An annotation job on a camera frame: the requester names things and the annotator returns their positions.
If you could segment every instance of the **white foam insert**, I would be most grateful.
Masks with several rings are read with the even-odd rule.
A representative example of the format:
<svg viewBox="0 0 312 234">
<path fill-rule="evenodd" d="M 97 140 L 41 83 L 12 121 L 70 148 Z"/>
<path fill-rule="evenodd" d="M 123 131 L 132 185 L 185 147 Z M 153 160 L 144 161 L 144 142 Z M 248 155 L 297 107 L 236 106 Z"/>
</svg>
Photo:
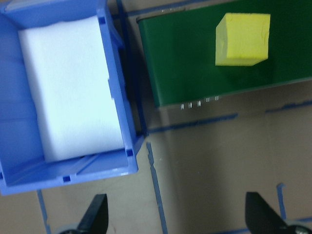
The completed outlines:
<svg viewBox="0 0 312 234">
<path fill-rule="evenodd" d="M 46 161 L 124 148 L 96 16 L 19 31 Z"/>
</svg>

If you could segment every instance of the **yellow block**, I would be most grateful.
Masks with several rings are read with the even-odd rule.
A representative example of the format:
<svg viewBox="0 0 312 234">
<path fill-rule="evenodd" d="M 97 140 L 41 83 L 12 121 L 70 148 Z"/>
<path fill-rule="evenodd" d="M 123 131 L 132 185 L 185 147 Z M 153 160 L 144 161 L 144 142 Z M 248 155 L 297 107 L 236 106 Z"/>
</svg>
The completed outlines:
<svg viewBox="0 0 312 234">
<path fill-rule="evenodd" d="M 270 14 L 226 13 L 216 27 L 216 66 L 253 66 L 268 59 Z"/>
</svg>

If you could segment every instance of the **blue plastic bin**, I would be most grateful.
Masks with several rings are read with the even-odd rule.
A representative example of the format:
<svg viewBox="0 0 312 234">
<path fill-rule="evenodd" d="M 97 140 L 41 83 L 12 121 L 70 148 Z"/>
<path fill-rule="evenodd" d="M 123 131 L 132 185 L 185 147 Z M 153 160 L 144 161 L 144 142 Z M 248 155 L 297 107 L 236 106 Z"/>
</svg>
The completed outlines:
<svg viewBox="0 0 312 234">
<path fill-rule="evenodd" d="M 106 0 L 55 0 L 9 10 L 0 4 L 0 190 L 2 195 L 137 172 L 137 136 L 119 60 L 122 41 Z M 60 162 L 44 160 L 37 114 L 27 82 L 18 30 L 97 15 L 125 148 Z"/>
</svg>

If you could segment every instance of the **green conveyor belt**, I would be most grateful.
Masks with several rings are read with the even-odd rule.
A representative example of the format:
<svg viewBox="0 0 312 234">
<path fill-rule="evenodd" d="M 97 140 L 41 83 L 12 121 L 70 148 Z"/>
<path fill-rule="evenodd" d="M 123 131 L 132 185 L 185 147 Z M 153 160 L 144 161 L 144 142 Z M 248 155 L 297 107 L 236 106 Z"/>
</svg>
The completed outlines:
<svg viewBox="0 0 312 234">
<path fill-rule="evenodd" d="M 268 60 L 215 66 L 215 27 L 227 12 L 271 14 Z M 156 106 L 312 77 L 312 0 L 239 0 L 141 19 L 139 28 Z"/>
</svg>

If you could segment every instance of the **blue tape line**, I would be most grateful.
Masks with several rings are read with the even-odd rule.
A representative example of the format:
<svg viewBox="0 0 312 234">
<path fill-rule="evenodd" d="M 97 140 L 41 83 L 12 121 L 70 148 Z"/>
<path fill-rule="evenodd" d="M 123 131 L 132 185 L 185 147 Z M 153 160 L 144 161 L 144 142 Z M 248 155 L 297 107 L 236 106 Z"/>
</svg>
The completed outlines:
<svg viewBox="0 0 312 234">
<path fill-rule="evenodd" d="M 300 218 L 300 219 L 296 219 L 296 221 L 309 223 L 309 222 L 312 222 L 312 217 Z"/>
<path fill-rule="evenodd" d="M 197 120 L 197 121 L 194 121 L 194 122 L 188 122 L 188 123 L 171 125 L 171 126 L 167 126 L 167 127 L 160 127 L 160 128 L 150 129 L 150 130 L 148 130 L 148 133 L 149 134 L 160 133 L 160 132 L 165 132 L 165 131 L 169 131 L 169 130 L 176 130 L 176 129 L 194 127 L 194 126 L 199 126 L 199 125 L 204 125 L 204 124 L 209 124 L 209 123 L 215 123 L 215 122 L 220 122 L 220 121 L 231 120 L 231 119 L 235 119 L 237 117 L 238 117 L 238 114 L 236 113 L 236 114 L 232 114 L 232 115 L 228 115 L 228 116 L 207 118 L 207 119 Z"/>
<path fill-rule="evenodd" d="M 168 234 L 165 213 L 164 213 L 164 209 L 162 207 L 162 201 L 161 201 L 161 195 L 160 195 L 157 173 L 156 173 L 156 169 L 154 167 L 154 156 L 153 156 L 151 143 L 147 142 L 146 147 L 148 150 L 148 160 L 149 160 L 150 165 L 151 165 L 151 174 L 152 174 L 152 180 L 153 180 L 153 185 L 154 185 L 154 190 L 155 190 L 155 195 L 156 195 L 156 201 L 157 201 L 157 205 L 158 205 L 158 211 L 159 211 L 159 217 L 160 217 L 160 222 L 161 222 L 161 227 L 162 227 L 162 233 Z"/>
<path fill-rule="evenodd" d="M 47 232 L 47 234 L 51 234 L 50 225 L 47 223 L 48 215 L 47 215 L 47 210 L 45 209 L 43 195 L 42 195 L 41 190 L 37 190 L 37 196 L 38 196 L 38 200 L 39 200 L 39 204 L 40 204 L 40 208 L 41 208 L 41 213 L 42 213 L 43 223 L 45 226 L 45 231 Z"/>
<path fill-rule="evenodd" d="M 281 108 L 266 110 L 265 113 L 274 113 L 274 112 L 291 110 L 291 109 L 305 107 L 305 106 L 311 106 L 311 105 L 312 105 L 312 100 L 307 100 L 302 103 L 290 103 L 290 104 L 284 105 Z"/>
<path fill-rule="evenodd" d="M 279 210 L 281 212 L 281 218 L 283 220 L 286 219 L 286 210 L 284 205 L 284 198 L 283 198 L 283 188 L 285 187 L 285 184 L 280 183 L 277 185 L 277 197 L 278 197 L 278 204 L 279 204 Z"/>
<path fill-rule="evenodd" d="M 122 34 L 124 37 L 125 47 L 126 47 L 126 56 L 127 60 L 130 63 L 128 68 L 130 69 L 131 79 L 134 85 L 134 91 L 135 91 L 135 98 L 136 98 L 136 105 L 137 105 L 137 111 L 140 118 L 141 128 L 144 135 L 147 134 L 147 127 L 146 127 L 146 121 L 144 117 L 142 102 L 141 102 L 141 94 L 139 90 L 139 82 L 138 82 L 138 72 L 136 70 L 136 63 L 134 62 L 134 56 L 131 52 L 131 46 L 130 46 L 130 40 L 129 40 L 129 34 L 127 29 L 127 22 L 126 22 L 126 16 L 123 11 L 122 1 L 117 0 L 117 7 L 120 15 L 120 23 L 121 23 L 121 29 Z"/>
<path fill-rule="evenodd" d="M 170 3 L 166 5 L 154 6 L 154 7 L 141 9 L 141 10 L 130 11 L 128 13 L 125 13 L 125 15 L 127 17 L 138 16 L 138 15 L 147 14 L 153 11 L 161 11 L 161 10 L 170 9 L 170 8 L 178 8 L 178 7 L 186 6 L 188 4 L 199 3 L 199 2 L 204 2 L 204 1 L 208 2 L 210 0 L 187 0 L 187 1 L 182 1 L 182 2 Z"/>
</svg>

